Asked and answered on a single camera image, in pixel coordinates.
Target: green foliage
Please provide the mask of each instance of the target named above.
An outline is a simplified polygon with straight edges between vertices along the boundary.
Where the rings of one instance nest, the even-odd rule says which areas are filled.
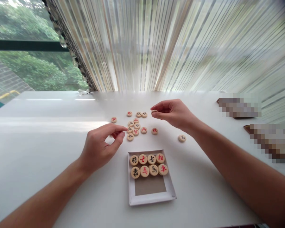
[[[59,40],[47,20],[35,15],[31,9],[1,3],[0,39]]]
[[[41,0],[19,2],[0,3],[0,39],[59,40]],[[0,60],[36,91],[88,88],[69,53],[0,51]]]
[[[64,90],[67,78],[52,63],[19,51],[0,51],[0,60],[35,90]]]

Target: striped curtain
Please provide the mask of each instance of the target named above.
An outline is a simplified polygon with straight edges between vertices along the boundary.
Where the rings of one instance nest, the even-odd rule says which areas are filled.
[[[258,93],[285,123],[285,1],[46,4],[92,90]]]

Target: glass window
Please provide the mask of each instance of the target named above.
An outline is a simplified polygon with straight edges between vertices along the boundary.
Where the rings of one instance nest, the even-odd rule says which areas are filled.
[[[41,0],[0,1],[0,40],[59,41]]]
[[[68,52],[0,51],[0,102],[24,91],[88,89]]]

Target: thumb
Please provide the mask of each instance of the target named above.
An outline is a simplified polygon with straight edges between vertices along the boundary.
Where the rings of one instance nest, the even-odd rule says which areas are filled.
[[[110,152],[116,153],[120,145],[122,144],[124,140],[125,133],[121,132],[116,137],[115,141],[109,146]]]
[[[162,113],[162,112],[153,112],[152,116],[156,119],[163,119],[163,120],[167,120],[167,115],[168,113]]]

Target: forearm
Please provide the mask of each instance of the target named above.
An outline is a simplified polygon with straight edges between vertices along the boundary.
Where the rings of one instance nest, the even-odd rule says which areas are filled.
[[[0,222],[0,227],[52,227],[69,199],[88,176],[76,160]]]
[[[188,133],[251,209],[270,227],[285,227],[284,175],[204,123],[195,123]]]

